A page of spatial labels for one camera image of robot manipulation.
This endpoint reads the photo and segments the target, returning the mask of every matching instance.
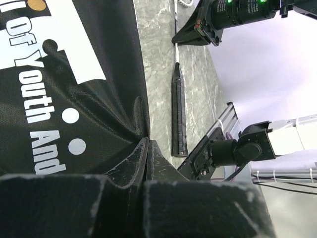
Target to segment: gray marble surface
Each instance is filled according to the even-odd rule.
[[[151,139],[163,155],[178,167],[183,158],[171,156],[171,80],[174,68],[173,0],[135,0],[139,36],[145,67]],[[194,6],[178,5],[179,29]],[[226,107],[226,101],[207,47],[180,46],[180,64],[185,79],[186,125],[189,152]]]

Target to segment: black bracket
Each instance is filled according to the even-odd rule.
[[[200,0],[187,23],[172,38],[179,46],[219,46],[223,29],[216,30],[212,24],[212,4],[215,0]]]
[[[224,139],[221,128],[217,127],[210,136],[201,139],[177,170],[190,180],[210,180],[215,171],[211,165],[212,143]]]
[[[250,161],[263,161],[276,158],[268,138],[268,133],[271,132],[271,129],[268,129],[269,124],[269,121],[253,124],[239,134],[237,149],[233,151],[237,166]],[[259,154],[257,154],[255,146],[259,148]]]

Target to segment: white dot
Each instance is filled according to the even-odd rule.
[[[67,108],[61,114],[61,118],[63,119],[64,122],[66,122],[68,124],[72,124],[72,123],[75,123],[78,121],[79,112],[76,109]]]
[[[86,143],[82,139],[73,139],[68,144],[68,150],[73,155],[81,155],[86,150]]]

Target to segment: white lettering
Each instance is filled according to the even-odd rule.
[[[30,99],[24,102],[24,109],[30,109],[30,106],[44,104],[45,107],[52,103],[52,98],[48,98],[47,96],[43,96],[42,98]]]
[[[41,53],[39,50],[35,51],[33,54],[31,54],[29,57],[24,59],[15,59],[15,66],[35,66],[35,67],[41,67],[44,68],[44,64],[41,61],[36,61],[37,59],[41,58]]]
[[[51,118],[51,113],[54,111],[54,107],[44,107],[26,110],[25,114],[28,117],[28,123],[31,124],[39,121],[49,120]]]
[[[21,87],[22,97],[28,98],[28,97],[46,95],[45,89],[42,89],[42,88],[44,88],[44,83],[22,85]]]
[[[38,138],[38,140],[32,142],[32,149],[41,145],[50,143],[60,138],[58,130],[47,130],[47,131],[31,131],[31,138]]]
[[[33,155],[34,155],[33,159],[35,163],[43,161],[43,160],[50,160],[50,159],[56,158],[58,156],[57,146],[49,145],[49,146],[33,149]]]
[[[26,16],[10,20],[6,23],[6,31],[10,36],[18,36],[32,30],[32,24]]]
[[[22,84],[39,83],[42,81],[42,79],[43,76],[39,70],[31,70],[19,73],[19,80]]]
[[[31,33],[25,33],[21,36],[15,37],[15,38],[10,38],[10,44],[11,46],[17,46],[17,45],[22,45],[28,43],[28,45],[33,45],[36,43],[35,36]]]
[[[60,165],[58,159],[53,159],[37,163],[34,170],[37,175],[50,175],[66,170],[66,165]]]
[[[25,1],[16,1],[16,0],[0,0],[0,11],[6,12],[18,8],[26,7]]]

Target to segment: black cable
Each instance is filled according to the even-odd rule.
[[[246,166],[247,164],[242,164],[235,172],[233,172],[228,178],[226,178],[224,181],[231,181],[234,177],[236,177]]]
[[[315,186],[309,186],[306,184],[299,184],[299,183],[294,183],[294,182],[286,182],[287,184],[291,184],[291,185],[296,185],[296,186],[302,186],[302,187],[310,187],[310,188],[317,188]]]
[[[251,174],[253,176],[253,178],[258,178],[257,175],[254,175],[254,174]],[[270,177],[262,177],[262,176],[259,176],[259,179],[273,179],[274,177],[273,176],[270,176]],[[309,179],[310,178],[298,178],[298,177],[287,177],[287,176],[275,176],[276,179]]]
[[[298,192],[298,193],[303,193],[303,194],[317,195],[317,192],[303,192],[303,191],[292,190],[292,189],[287,189],[287,188],[282,188],[282,187],[275,187],[275,186],[263,184],[263,183],[260,183],[260,182],[256,182],[254,184],[257,184],[257,185],[260,185],[260,186],[264,186],[264,187],[272,187],[272,188],[276,188],[276,189],[280,189],[280,190],[284,190],[284,191],[289,191],[289,192]]]

